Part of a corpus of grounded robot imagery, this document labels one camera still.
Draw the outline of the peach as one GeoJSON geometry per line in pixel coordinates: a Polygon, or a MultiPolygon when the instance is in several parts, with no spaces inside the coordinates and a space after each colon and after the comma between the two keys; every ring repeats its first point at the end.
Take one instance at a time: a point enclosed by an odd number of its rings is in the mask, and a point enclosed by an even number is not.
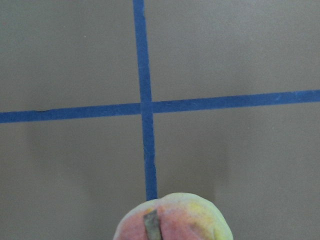
{"type": "Polygon", "coordinates": [[[146,240],[144,215],[157,211],[164,240],[232,240],[233,234],[220,210],[193,193],[170,193],[141,203],[119,222],[114,240],[146,240]]]}

